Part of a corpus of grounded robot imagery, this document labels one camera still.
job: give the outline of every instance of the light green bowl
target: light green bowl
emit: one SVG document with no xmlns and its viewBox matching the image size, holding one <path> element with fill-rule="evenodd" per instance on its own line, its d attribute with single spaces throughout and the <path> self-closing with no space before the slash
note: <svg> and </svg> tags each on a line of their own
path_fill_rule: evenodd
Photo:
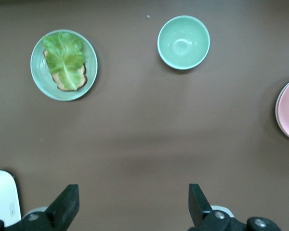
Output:
<svg viewBox="0 0 289 231">
<path fill-rule="evenodd" d="M 76 91 L 62 91 L 57 88 L 57 84 L 49 72 L 45 57 L 43 55 L 44 46 L 41 38 L 35 45 L 31 54 L 31 74 L 37 87 L 48 97 L 59 101 L 71 101 L 83 96 L 93 85 L 97 75 L 97 57 L 93 46 L 81 34 L 72 30 L 55 30 L 45 36 L 54 35 L 59 32 L 68 32 L 77 35 L 82 39 L 82 51 L 85 55 L 87 83 Z"/>
<path fill-rule="evenodd" d="M 207 56 L 210 35 L 197 18 L 182 15 L 169 20 L 158 35 L 158 53 L 169 66 L 187 70 L 197 66 Z"/>
</svg>

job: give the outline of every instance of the brown table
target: brown table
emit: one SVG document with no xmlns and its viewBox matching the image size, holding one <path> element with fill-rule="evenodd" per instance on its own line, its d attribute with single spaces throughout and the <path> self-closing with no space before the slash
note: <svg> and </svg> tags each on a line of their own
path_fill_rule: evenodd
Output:
<svg viewBox="0 0 289 231">
<path fill-rule="evenodd" d="M 183 14 L 211 38 L 190 71 L 157 51 L 161 27 Z M 94 86 L 72 102 L 45 96 L 30 72 L 35 44 L 56 29 L 98 56 Z M 288 82 L 289 0 L 4 1 L 0 169 L 16 175 L 23 213 L 77 183 L 69 230 L 185 231 L 188 184 L 199 183 L 238 220 L 289 231 L 289 138 L 274 112 Z"/>
</svg>

